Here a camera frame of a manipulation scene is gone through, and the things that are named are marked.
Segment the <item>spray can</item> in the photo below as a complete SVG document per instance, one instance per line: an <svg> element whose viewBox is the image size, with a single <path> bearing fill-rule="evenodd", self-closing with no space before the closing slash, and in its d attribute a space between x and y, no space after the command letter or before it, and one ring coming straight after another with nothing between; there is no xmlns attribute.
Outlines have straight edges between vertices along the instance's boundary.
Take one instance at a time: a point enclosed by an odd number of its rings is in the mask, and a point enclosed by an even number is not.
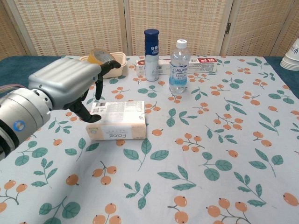
<svg viewBox="0 0 299 224"><path fill-rule="evenodd" d="M145 78L156 81L159 78L159 30L147 29L145 34Z"/></svg>

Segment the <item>bottle cap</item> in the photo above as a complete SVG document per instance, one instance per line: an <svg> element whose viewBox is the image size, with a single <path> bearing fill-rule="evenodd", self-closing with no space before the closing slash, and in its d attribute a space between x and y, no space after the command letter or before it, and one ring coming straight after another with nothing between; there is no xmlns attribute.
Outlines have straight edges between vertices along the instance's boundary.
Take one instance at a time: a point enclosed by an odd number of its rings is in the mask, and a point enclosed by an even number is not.
<svg viewBox="0 0 299 224"><path fill-rule="evenodd" d="M146 29L144 31L145 41L155 42L158 40L159 30L157 29Z"/></svg>
<svg viewBox="0 0 299 224"><path fill-rule="evenodd" d="M177 48L184 49L187 47L187 40L179 39L177 40Z"/></svg>

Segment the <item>tablecloth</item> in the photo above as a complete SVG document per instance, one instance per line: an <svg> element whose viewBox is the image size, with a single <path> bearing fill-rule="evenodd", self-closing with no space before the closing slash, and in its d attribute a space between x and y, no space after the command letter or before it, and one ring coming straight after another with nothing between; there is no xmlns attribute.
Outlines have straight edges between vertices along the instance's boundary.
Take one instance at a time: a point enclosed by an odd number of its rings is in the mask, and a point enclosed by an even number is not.
<svg viewBox="0 0 299 224"><path fill-rule="evenodd" d="M147 138L92 142L53 111L0 162L1 223L298 223L299 101L265 59L217 57L180 95L168 75L137 76L137 59L101 102L144 100Z"/></svg>

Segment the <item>toothpaste box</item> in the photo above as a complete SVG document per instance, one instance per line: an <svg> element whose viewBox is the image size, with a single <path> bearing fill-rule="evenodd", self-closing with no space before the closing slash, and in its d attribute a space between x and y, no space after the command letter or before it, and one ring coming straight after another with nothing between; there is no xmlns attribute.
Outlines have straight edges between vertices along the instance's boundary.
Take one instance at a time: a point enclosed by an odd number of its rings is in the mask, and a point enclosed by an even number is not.
<svg viewBox="0 0 299 224"><path fill-rule="evenodd" d="M145 62L144 60L136 61L136 74L145 75ZM206 73L216 72L217 60L213 57L190 59L187 73ZM159 75L170 74L170 59L159 59Z"/></svg>
<svg viewBox="0 0 299 224"><path fill-rule="evenodd" d="M93 103L91 114L102 117L86 126L91 140L145 139L144 101Z"/></svg>

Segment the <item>robotic hand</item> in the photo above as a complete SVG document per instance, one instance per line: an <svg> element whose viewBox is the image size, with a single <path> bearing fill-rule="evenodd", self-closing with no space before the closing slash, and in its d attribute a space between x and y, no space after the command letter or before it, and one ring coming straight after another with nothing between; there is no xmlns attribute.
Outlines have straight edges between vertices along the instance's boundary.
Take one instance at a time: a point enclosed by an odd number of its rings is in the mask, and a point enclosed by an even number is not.
<svg viewBox="0 0 299 224"><path fill-rule="evenodd" d="M82 101L94 82L99 100L103 75L120 66L117 61L99 66L61 58L30 75L28 89L19 88L0 98L0 160L42 127L52 110L70 109L89 123L100 120L100 115L89 114Z"/></svg>

